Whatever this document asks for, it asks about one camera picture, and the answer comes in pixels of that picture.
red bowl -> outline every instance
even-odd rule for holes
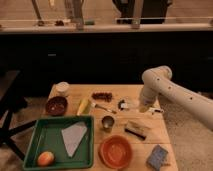
[[[65,97],[55,96],[47,101],[45,109],[48,115],[59,116],[66,112],[67,105]]]
[[[132,148],[122,136],[114,135],[104,140],[99,147],[99,156],[112,169],[123,169],[132,159]]]

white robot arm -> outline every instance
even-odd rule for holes
[[[140,93],[140,106],[152,106],[158,93],[161,93],[186,111],[194,114],[206,127],[213,130],[213,101],[181,87],[170,79],[172,71],[167,66],[160,66],[144,71],[144,87]]]

toy food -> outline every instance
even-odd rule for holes
[[[50,151],[45,151],[38,156],[37,164],[38,166],[45,167],[49,166],[54,162],[54,154]]]
[[[77,116],[89,113],[91,101],[88,98],[83,98],[78,107]]]

white napkin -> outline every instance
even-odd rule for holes
[[[68,128],[61,130],[69,157],[73,156],[86,132],[87,126],[84,122],[77,122]]]

black chair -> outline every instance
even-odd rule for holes
[[[27,102],[16,89],[16,80],[18,75],[19,71],[8,71],[0,77],[0,119],[2,119],[4,114],[7,113],[3,125],[0,128],[0,146],[3,143],[7,144],[21,160],[24,160],[25,155],[16,146],[11,137],[32,127],[36,121],[31,121],[10,129],[13,113],[17,112],[21,108],[27,107]]]

